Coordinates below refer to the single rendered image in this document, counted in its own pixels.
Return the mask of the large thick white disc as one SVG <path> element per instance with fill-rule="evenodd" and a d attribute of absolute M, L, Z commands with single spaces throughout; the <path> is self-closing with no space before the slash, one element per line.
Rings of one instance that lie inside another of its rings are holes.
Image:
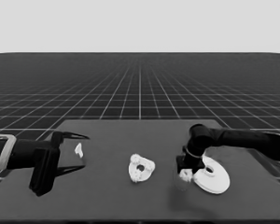
<path fill-rule="evenodd" d="M 203 190 L 222 194 L 231 185 L 231 179 L 226 169 L 216 160 L 203 155 L 205 167 L 193 175 L 194 182 Z"/>

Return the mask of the small white T-shaped piece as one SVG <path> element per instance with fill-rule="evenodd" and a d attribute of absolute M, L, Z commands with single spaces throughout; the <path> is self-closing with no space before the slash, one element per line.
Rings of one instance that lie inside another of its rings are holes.
<path fill-rule="evenodd" d="M 77 144 L 75 148 L 75 153 L 82 158 L 84 156 L 83 150 L 82 150 L 82 145 L 80 143 Z"/>

